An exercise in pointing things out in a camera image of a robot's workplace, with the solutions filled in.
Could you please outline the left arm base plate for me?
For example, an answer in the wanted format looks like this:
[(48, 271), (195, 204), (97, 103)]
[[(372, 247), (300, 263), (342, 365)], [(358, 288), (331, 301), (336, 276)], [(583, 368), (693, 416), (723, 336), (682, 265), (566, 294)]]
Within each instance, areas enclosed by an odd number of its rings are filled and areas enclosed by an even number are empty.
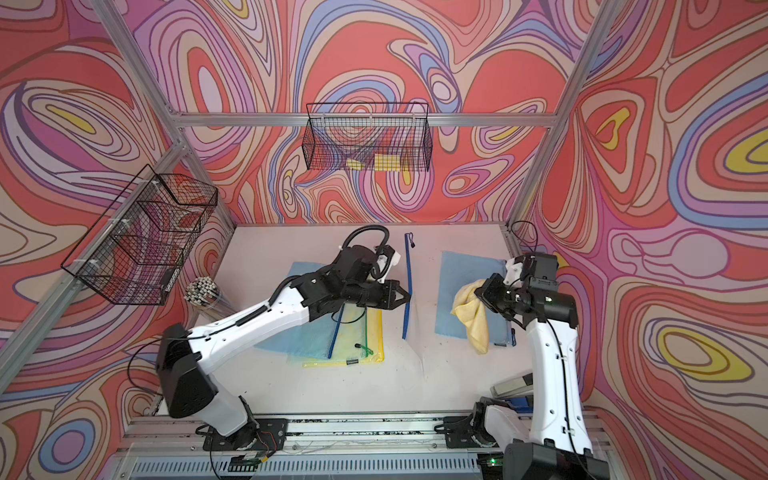
[(235, 433), (225, 436), (208, 426), (203, 435), (203, 450), (207, 452), (256, 451), (276, 452), (283, 449), (288, 421), (285, 418), (258, 418), (247, 421)]

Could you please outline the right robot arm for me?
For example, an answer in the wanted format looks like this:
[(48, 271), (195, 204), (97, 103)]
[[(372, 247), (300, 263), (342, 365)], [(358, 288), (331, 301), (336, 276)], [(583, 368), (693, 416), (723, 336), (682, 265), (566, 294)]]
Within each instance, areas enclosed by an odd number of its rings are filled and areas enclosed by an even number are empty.
[(526, 333), (532, 357), (532, 419), (498, 406), (485, 409), (481, 428), (503, 450), (505, 479), (607, 479), (583, 419), (576, 355), (579, 319), (573, 296), (558, 290), (555, 256), (529, 252), (508, 260), (475, 293), (483, 305)]

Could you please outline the light blue mesh document bag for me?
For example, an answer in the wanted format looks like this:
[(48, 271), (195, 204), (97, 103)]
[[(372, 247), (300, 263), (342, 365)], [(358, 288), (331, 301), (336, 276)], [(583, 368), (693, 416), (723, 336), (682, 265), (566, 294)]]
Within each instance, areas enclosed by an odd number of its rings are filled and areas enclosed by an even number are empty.
[(474, 291), (494, 273), (504, 276), (505, 261), (444, 251), (441, 257), (437, 313), (434, 332), (467, 340), (467, 324), (477, 314), (485, 313), (489, 345), (514, 346), (509, 323), (500, 315), (483, 309)]

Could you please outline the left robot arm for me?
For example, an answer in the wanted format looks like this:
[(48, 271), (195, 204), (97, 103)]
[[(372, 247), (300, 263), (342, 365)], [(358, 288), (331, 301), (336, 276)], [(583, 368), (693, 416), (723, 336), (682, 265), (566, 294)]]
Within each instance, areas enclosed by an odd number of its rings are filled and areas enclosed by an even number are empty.
[(242, 449), (258, 438), (261, 428), (247, 402), (216, 380), (219, 367), (264, 340), (335, 314), (347, 304), (375, 310), (408, 304), (410, 294), (388, 276), (401, 258), (389, 243), (388, 228), (377, 226), (383, 238), (373, 249), (354, 242), (372, 229), (365, 225), (353, 230), (330, 264), (286, 277), (260, 303), (201, 327), (168, 327), (155, 370), (169, 416), (197, 418)]

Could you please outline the yellow wiping cloth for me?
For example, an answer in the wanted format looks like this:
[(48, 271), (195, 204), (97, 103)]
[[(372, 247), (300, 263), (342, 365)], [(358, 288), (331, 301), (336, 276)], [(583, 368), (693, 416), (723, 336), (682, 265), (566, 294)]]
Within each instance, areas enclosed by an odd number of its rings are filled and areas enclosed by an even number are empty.
[(490, 345), (486, 306), (476, 294), (483, 284), (484, 280), (477, 280), (461, 287), (451, 310), (451, 314), (464, 325), (467, 339), (478, 355), (487, 354)]

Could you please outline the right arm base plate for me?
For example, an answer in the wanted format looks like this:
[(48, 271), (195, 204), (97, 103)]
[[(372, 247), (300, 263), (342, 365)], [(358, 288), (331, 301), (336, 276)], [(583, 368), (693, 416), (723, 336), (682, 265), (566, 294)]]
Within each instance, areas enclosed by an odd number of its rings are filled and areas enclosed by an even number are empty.
[(447, 416), (434, 426), (434, 432), (443, 435), (449, 449), (494, 448), (498, 444), (484, 429), (480, 421), (468, 416)]

